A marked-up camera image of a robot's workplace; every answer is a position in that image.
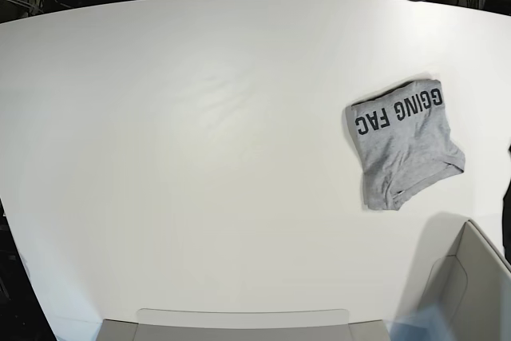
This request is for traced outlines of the grey T-shirt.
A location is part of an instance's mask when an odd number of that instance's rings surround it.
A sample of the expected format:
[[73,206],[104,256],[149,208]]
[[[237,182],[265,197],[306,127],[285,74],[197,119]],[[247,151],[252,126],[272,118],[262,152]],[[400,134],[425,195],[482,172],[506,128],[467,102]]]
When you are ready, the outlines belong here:
[[346,115],[362,166],[363,202],[371,210],[398,211],[422,190],[465,171],[439,80],[408,81],[354,103]]

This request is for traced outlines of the grey bin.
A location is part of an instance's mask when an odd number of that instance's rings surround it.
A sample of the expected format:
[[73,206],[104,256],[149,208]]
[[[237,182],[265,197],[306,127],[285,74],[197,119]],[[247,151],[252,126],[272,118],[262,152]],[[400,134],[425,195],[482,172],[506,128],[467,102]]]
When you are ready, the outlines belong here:
[[104,319],[98,340],[389,340],[381,320],[350,323],[345,309],[204,312],[143,308],[137,319]]
[[431,340],[509,340],[510,265],[469,220],[422,296]]

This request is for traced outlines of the black object right edge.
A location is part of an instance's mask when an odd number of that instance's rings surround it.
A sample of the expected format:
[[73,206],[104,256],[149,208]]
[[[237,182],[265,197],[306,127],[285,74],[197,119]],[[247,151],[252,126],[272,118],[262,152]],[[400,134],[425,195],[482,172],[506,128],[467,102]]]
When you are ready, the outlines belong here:
[[502,244],[504,248],[505,259],[511,263],[511,183],[506,190],[503,198],[503,210],[501,218]]

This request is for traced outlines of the blue cloth in bin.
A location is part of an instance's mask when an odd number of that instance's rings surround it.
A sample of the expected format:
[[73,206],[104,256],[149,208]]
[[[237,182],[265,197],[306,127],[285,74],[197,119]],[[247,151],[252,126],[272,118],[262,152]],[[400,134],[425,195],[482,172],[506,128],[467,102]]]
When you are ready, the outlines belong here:
[[437,304],[427,305],[411,315],[389,322],[387,330],[392,341],[442,341],[452,339],[448,323]]

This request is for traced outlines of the grey bin front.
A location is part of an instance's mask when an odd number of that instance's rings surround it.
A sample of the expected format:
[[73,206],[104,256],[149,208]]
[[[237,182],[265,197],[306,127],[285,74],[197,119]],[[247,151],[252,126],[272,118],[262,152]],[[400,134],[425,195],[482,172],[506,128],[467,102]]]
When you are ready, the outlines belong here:
[[204,312],[143,308],[137,319],[104,319],[98,340],[389,340],[381,320],[350,323],[345,309]]

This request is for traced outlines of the grey bin right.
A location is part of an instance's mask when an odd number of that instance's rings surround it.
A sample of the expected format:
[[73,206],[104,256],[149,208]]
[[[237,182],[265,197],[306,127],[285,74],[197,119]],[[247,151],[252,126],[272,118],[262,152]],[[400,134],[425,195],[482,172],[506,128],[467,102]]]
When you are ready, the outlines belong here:
[[469,220],[422,296],[431,340],[509,340],[510,265]]

